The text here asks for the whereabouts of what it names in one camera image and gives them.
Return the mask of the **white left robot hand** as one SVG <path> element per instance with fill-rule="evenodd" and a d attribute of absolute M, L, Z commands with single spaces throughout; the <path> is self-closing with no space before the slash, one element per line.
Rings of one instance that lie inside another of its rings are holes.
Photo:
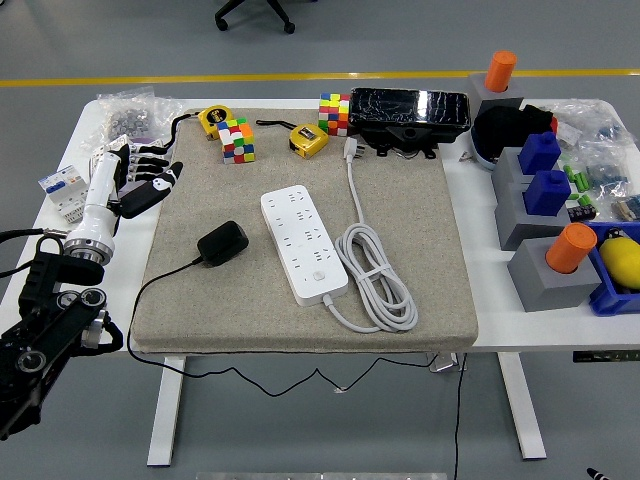
<path fill-rule="evenodd" d="M 131 219 L 164 200 L 175 186 L 183 164 L 169 168 L 121 196 L 127 182 L 130 147 L 111 149 L 102 154 L 91 177 L 80 225 L 68 234 L 64 253 L 71 257 L 109 263 L 114 251 L 114 236 L 120 218 Z"/>

